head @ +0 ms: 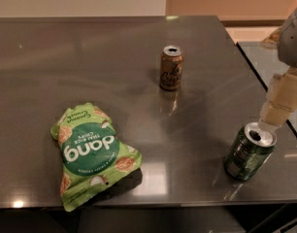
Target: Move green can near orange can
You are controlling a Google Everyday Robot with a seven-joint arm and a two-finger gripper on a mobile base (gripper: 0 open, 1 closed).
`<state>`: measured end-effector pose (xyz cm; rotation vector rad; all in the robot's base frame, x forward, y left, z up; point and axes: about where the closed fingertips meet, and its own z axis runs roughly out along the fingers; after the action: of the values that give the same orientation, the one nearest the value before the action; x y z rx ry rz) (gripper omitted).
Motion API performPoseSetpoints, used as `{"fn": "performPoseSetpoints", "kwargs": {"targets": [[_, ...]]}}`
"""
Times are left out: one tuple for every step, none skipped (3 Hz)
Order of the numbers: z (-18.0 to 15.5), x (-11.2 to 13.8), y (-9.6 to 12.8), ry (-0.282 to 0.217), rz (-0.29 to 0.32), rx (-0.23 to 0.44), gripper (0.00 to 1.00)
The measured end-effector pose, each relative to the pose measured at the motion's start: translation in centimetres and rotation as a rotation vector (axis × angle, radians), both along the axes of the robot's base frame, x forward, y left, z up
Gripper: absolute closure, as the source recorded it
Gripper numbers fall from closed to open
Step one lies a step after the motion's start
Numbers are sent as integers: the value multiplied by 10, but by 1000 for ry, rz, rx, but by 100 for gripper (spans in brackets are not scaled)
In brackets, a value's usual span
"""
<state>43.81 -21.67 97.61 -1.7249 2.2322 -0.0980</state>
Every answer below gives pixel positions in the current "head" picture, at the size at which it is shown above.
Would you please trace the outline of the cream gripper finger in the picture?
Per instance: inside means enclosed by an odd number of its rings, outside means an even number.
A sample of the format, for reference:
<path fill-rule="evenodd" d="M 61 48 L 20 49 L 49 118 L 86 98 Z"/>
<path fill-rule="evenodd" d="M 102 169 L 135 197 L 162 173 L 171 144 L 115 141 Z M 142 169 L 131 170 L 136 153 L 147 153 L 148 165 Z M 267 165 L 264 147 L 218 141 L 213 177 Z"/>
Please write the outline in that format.
<path fill-rule="evenodd" d="M 260 45 L 267 49 L 276 49 L 280 40 L 281 29 L 277 28 L 268 37 L 261 41 Z"/>
<path fill-rule="evenodd" d="M 284 74 L 271 78 L 258 125 L 264 131 L 275 132 L 296 110 L 297 67 L 289 67 Z"/>

